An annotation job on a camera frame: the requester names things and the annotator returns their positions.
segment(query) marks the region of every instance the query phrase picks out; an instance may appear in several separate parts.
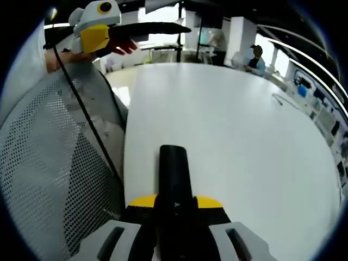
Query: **yellow plastic part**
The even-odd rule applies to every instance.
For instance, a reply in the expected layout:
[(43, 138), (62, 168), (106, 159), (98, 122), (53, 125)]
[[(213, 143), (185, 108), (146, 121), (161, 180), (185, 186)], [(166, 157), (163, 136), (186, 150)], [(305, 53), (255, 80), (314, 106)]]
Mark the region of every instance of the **yellow plastic part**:
[(198, 208), (222, 208), (222, 204), (209, 197), (196, 196), (198, 200)]
[(97, 24), (81, 31), (81, 44), (84, 53), (92, 53), (105, 48), (109, 42), (109, 27)]
[(154, 200), (156, 199), (157, 195), (149, 195), (145, 197), (138, 197), (136, 200), (133, 200), (129, 205), (134, 207), (147, 207), (147, 208), (153, 208), (154, 206)]

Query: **cable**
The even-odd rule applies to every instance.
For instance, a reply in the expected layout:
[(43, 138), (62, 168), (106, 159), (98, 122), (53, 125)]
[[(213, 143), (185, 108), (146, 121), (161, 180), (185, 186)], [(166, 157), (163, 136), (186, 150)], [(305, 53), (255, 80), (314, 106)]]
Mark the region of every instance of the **cable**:
[(280, 100), (278, 100), (277, 98), (280, 98), (280, 99), (282, 99), (283, 101), (286, 101), (286, 102), (289, 103), (291, 106), (293, 106), (296, 110), (299, 110), (299, 111), (303, 112), (303, 111), (301, 110), (301, 108), (295, 106), (292, 102), (290, 102), (290, 101), (287, 100), (286, 98), (280, 96), (279, 94), (272, 94), (272, 97), (274, 97), (274, 99), (275, 99), (277, 102), (279, 102), (279, 104), (280, 104), (281, 106), (283, 106), (283, 103), (282, 103)]
[[(120, 176), (119, 176), (119, 174), (117, 172), (117, 169), (115, 168), (115, 165), (113, 164), (113, 162), (112, 162), (112, 160), (110, 158), (110, 155), (109, 155), (107, 149), (104, 146), (104, 143), (103, 143), (102, 139), (100, 138), (100, 136), (98, 134), (97, 129), (94, 127), (94, 124), (93, 124), (93, 122), (92, 122), (92, 120), (91, 120), (91, 118), (90, 118), (90, 116), (89, 116), (89, 114), (87, 112), (87, 109), (86, 109), (85, 105), (83, 104), (83, 101), (82, 101), (80, 95), (78, 94), (78, 91), (76, 90), (74, 84), (72, 83), (72, 80), (71, 80), (69, 74), (67, 73), (66, 68), (65, 68), (63, 62), (60, 60), (60, 57), (58, 55), (57, 48), (56, 48), (55, 45), (53, 46), (53, 50), (54, 50), (55, 57), (57, 58), (57, 61), (58, 61), (59, 65), (60, 65), (60, 67), (61, 67), (61, 70), (63, 71), (63, 74), (64, 74), (67, 82), (69, 83), (70, 88), (71, 88), (72, 92), (74, 93), (74, 95), (76, 97), (76, 100), (78, 101), (78, 103), (79, 103), (79, 105), (81, 107), (81, 110), (82, 110), (83, 114), (85, 115), (85, 117), (87, 119), (87, 122), (88, 122), (88, 124), (89, 124), (89, 126), (90, 126), (90, 128), (91, 128), (91, 130), (92, 130), (92, 132), (94, 134), (94, 136), (96, 137), (97, 142), (98, 142), (100, 148), (102, 149), (102, 152), (104, 153), (104, 156), (105, 156), (105, 158), (106, 158), (106, 160), (107, 160), (107, 162), (108, 162), (108, 164), (109, 164), (109, 166), (111, 168), (111, 171), (113, 172), (113, 175), (122, 184), (121, 189), (123, 190), (122, 193), (124, 195), (125, 193), (124, 193), (124, 188), (123, 188), (123, 182), (122, 182), (122, 180), (121, 180), (121, 178), (120, 178)], [(121, 202), (123, 203), (123, 209), (125, 209), (125, 206), (124, 206), (125, 201), (123, 200)]]

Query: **white pillar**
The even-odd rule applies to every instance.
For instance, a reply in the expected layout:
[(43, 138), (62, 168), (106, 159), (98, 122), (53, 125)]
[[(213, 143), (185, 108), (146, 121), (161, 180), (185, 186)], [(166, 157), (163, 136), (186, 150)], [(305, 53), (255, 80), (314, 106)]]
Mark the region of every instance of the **white pillar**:
[(240, 56), (243, 57), (245, 51), (255, 43), (255, 37), (256, 24), (250, 22), (244, 17), (232, 17), (225, 64), (231, 65), (231, 60), (236, 52), (240, 52)]
[(274, 47), (272, 61), (271, 61), (271, 64), (269, 66), (269, 69), (271, 70), (271, 72), (274, 72), (274, 70), (275, 70), (274, 65), (276, 64), (277, 54), (278, 54), (278, 48)]

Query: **white tabletop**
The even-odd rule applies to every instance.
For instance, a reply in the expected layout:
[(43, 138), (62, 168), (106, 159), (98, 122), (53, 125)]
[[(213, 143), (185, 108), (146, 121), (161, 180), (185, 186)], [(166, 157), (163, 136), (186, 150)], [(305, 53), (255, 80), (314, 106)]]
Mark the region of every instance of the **white tabletop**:
[(241, 71), (141, 66), (127, 122), (126, 204), (157, 192), (160, 146), (183, 146), (194, 195), (219, 200), (278, 260), (308, 260), (338, 214), (335, 163), (310, 118), (273, 93), (291, 101)]

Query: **human hand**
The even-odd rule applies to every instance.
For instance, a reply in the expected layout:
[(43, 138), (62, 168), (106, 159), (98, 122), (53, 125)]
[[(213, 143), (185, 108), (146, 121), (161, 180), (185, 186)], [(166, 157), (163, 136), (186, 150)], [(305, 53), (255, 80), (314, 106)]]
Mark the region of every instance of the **human hand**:
[(138, 49), (131, 39), (125, 41), (114, 41), (110, 39), (106, 48), (119, 55), (132, 54), (134, 50)]

